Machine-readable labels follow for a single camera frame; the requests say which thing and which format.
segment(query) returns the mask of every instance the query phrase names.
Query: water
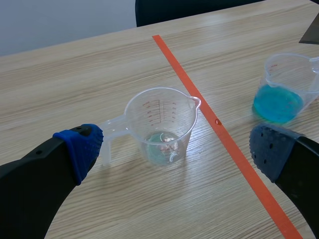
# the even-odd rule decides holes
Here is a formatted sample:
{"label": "water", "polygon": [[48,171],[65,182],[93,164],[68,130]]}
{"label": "water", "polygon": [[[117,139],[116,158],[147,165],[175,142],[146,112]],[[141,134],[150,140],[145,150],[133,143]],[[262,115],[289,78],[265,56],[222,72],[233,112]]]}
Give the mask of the water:
{"label": "water", "polygon": [[265,85],[259,89],[254,99],[258,114],[273,122],[288,122],[303,108],[302,98],[283,87]]}
{"label": "water", "polygon": [[[155,132],[146,137],[150,142],[170,142],[178,139],[178,136],[171,132]],[[167,165],[174,163],[181,159],[186,150],[182,141],[175,143],[168,143],[165,145],[151,145],[148,144],[146,148],[147,157],[156,164]]]}

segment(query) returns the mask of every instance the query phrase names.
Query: orange tape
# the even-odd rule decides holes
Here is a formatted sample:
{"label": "orange tape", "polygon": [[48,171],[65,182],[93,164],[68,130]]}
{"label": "orange tape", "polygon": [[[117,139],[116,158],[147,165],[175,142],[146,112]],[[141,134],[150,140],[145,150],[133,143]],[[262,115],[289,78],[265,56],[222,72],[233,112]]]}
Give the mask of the orange tape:
{"label": "orange tape", "polygon": [[264,208],[267,210],[268,214],[273,219],[283,236],[287,239],[302,239],[302,236],[299,234],[298,230],[279,206],[278,202],[260,179],[254,168],[250,165],[249,161],[239,149],[226,128],[221,124],[214,111],[208,105],[204,97],[191,81],[163,39],[159,35],[153,36],[153,39],[161,49],[170,65],[175,70],[182,83],[185,85],[190,95],[201,99],[200,110],[219,137],[224,147],[227,149],[234,162],[237,164],[237,167],[242,172],[247,182],[254,190],[260,202],[263,204]]}

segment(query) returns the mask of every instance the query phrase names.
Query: measuring cup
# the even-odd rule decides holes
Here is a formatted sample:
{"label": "measuring cup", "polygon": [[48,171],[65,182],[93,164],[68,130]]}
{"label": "measuring cup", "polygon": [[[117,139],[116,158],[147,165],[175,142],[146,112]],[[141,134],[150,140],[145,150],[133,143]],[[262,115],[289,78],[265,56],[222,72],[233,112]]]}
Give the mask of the measuring cup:
{"label": "measuring cup", "polygon": [[134,96],[124,114],[101,125],[104,142],[103,164],[111,162],[111,142],[115,137],[131,134],[143,156],[167,165],[185,157],[201,101],[171,88],[151,88]]}
{"label": "measuring cup", "polygon": [[319,57],[276,54],[265,63],[265,73],[254,99],[258,114],[273,122],[287,122],[319,95]]}

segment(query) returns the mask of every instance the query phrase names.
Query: blue gripper pad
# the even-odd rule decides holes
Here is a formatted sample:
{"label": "blue gripper pad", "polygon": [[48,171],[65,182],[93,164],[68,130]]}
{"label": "blue gripper pad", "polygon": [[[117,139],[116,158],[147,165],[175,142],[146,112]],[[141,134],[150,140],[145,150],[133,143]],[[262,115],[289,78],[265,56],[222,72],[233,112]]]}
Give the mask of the blue gripper pad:
{"label": "blue gripper pad", "polygon": [[92,129],[89,136],[83,136],[71,130],[64,130],[53,135],[66,142],[77,185],[81,184],[92,162],[99,156],[103,142],[102,130],[97,125],[83,124],[82,126],[85,125]]}
{"label": "blue gripper pad", "polygon": [[271,182],[275,182],[280,176],[300,136],[303,135],[267,123],[259,124],[252,129],[249,140],[252,158]]}

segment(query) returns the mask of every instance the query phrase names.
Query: wooden table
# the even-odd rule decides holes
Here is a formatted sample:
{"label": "wooden table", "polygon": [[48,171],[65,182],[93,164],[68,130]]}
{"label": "wooden table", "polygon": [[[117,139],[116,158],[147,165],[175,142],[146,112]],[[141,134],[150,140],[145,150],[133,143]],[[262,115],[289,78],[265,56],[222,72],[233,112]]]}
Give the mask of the wooden table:
{"label": "wooden table", "polygon": [[[317,15],[309,0],[267,0],[0,58],[0,164],[54,132],[99,124],[155,86],[186,92],[152,35],[160,34],[247,159],[251,105],[273,53],[319,55],[298,41]],[[319,103],[287,124],[319,141]],[[63,203],[47,239],[282,238],[203,115],[172,167],[146,163],[130,136],[113,162],[98,160]],[[290,200],[259,171],[304,238],[313,234]]]}

